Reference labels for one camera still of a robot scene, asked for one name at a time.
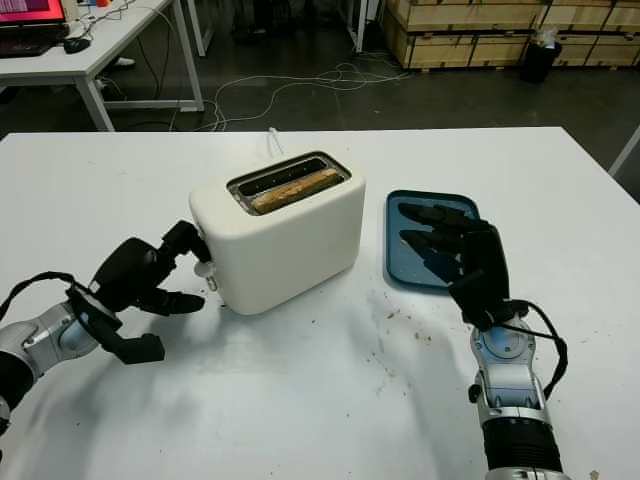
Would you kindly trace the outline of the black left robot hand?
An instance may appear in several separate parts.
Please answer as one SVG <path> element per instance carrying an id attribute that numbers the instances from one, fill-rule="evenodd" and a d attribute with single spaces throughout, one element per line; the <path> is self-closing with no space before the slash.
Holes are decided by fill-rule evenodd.
<path id="1" fill-rule="evenodd" d="M 162 237 L 158 248 L 131 237 L 102 263 L 90 290 L 114 313 L 129 307 L 162 316 L 196 312 L 204 306 L 202 297 L 159 287 L 177 267 L 176 258 L 189 253 L 203 263 L 211 260 L 198 230 L 185 220 L 178 221 Z"/>

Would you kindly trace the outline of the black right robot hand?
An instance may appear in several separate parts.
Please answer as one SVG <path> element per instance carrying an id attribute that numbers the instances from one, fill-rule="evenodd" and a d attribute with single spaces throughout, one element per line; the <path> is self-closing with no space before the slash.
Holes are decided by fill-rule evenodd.
<path id="1" fill-rule="evenodd" d="M 506 258 L 495 226 L 444 205 L 401 203 L 398 210 L 430 228 L 405 229 L 400 237 L 446 284 L 464 322 L 487 331 L 514 316 Z"/>

